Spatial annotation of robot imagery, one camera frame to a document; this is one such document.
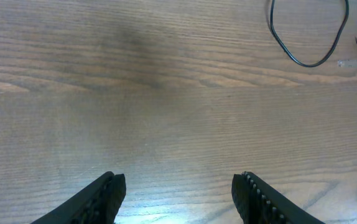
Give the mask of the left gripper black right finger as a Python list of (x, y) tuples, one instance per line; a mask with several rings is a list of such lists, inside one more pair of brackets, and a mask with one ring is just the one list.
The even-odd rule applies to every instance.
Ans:
[(323, 224), (252, 172), (233, 176), (231, 194), (245, 224)]

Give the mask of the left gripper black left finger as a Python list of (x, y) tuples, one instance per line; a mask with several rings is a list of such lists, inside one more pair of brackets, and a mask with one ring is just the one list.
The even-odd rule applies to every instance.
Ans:
[(32, 224), (114, 224), (125, 196), (125, 175), (107, 171)]

